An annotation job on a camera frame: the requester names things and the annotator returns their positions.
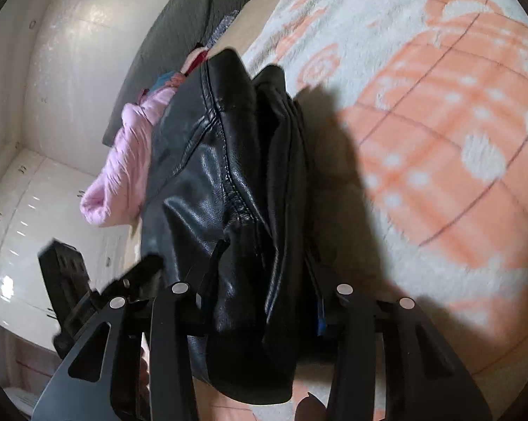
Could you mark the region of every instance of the pink fabric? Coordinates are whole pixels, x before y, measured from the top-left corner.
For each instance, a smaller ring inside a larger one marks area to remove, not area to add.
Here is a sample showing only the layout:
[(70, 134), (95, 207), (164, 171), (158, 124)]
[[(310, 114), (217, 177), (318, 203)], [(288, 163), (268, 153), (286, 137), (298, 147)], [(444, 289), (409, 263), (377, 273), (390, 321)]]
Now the pink fabric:
[(162, 88), (142, 95), (139, 104), (124, 106), (123, 126), (116, 134), (106, 164), (81, 200), (81, 213), (91, 225), (135, 222), (145, 201), (153, 125), (184, 79), (183, 74), (176, 73)]
[(207, 47), (197, 47), (192, 52), (190, 52), (181, 68), (181, 73), (184, 75), (189, 75), (204, 61), (206, 61), (209, 51), (210, 49)]

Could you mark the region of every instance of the white cabinet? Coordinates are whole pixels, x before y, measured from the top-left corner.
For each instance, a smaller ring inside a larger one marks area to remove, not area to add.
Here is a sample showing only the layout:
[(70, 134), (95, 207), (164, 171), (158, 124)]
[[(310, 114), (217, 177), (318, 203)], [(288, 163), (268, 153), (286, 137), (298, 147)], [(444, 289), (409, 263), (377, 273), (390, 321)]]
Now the white cabinet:
[[(53, 349), (58, 328), (37, 257), (45, 245), (55, 238), (77, 248), (93, 286), (122, 272), (128, 227), (92, 227), (79, 210), (92, 181), (88, 174), (43, 158), (0, 232), (0, 325), (42, 347)], [(0, 191), (7, 195), (3, 182)]]
[(23, 149), (0, 182), (0, 248), (16, 207), (44, 157)]

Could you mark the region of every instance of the gray pillow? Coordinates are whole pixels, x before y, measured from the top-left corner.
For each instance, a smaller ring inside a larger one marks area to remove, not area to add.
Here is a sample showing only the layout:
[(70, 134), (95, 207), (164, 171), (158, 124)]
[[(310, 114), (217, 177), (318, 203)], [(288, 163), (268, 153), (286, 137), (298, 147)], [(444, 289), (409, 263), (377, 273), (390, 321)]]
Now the gray pillow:
[(167, 71), (179, 71), (196, 43), (205, 44), (221, 22), (248, 0), (169, 0), (143, 40), (120, 89), (102, 143), (111, 147), (122, 127), (122, 108)]

